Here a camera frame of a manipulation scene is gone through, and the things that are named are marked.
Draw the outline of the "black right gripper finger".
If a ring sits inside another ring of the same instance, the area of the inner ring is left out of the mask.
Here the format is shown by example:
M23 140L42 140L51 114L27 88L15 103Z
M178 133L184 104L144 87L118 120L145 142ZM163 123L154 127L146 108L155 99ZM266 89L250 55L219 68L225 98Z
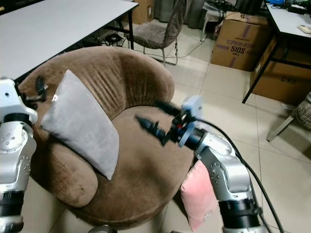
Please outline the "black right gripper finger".
M180 107L177 107L174 103L171 102L156 100L154 102L154 106L166 113L167 115L173 117L180 117L183 115L182 109L180 109Z
M135 119L138 121L138 124L142 127L142 129L157 138L162 146L167 144L167 132L158 126L158 121L151 121L142 116L136 116Z

